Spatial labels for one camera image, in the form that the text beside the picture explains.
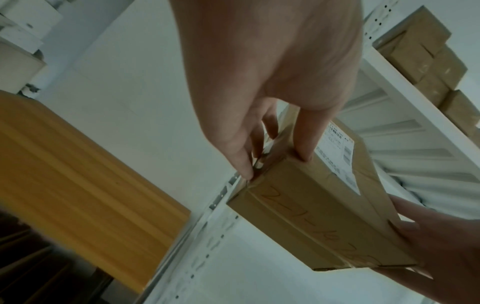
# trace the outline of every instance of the hand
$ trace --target hand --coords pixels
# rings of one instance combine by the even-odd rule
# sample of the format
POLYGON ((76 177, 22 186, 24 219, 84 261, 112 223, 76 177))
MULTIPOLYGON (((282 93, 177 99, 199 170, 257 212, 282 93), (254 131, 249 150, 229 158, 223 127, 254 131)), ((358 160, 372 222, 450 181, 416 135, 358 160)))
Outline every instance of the hand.
POLYGON ((480 220, 465 220, 391 197, 398 213, 415 222, 394 227, 425 262, 415 273, 374 269, 441 304, 480 303, 480 220))
POLYGON ((309 160, 354 87, 360 0, 170 0, 206 138, 246 178, 278 134, 277 99, 301 107, 294 145, 309 160))

